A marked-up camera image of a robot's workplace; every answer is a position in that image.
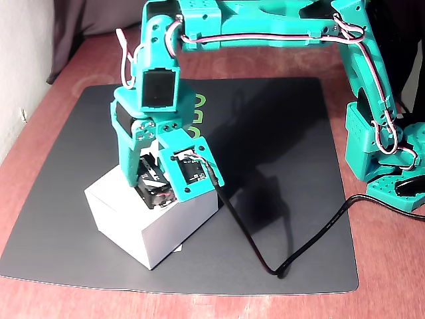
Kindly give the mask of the teal gripper with servo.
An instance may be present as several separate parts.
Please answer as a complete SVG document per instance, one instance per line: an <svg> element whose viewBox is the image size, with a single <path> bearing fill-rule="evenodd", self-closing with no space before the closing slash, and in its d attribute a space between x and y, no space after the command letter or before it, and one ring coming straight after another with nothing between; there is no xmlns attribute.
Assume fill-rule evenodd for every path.
<svg viewBox="0 0 425 319"><path fill-rule="evenodd" d="M184 80L179 81L176 108L165 111L140 111L136 90L122 86L114 90L111 122L118 138L120 168L130 187L137 185L141 150L160 134L188 129L195 115L195 100L195 91Z"/></svg>

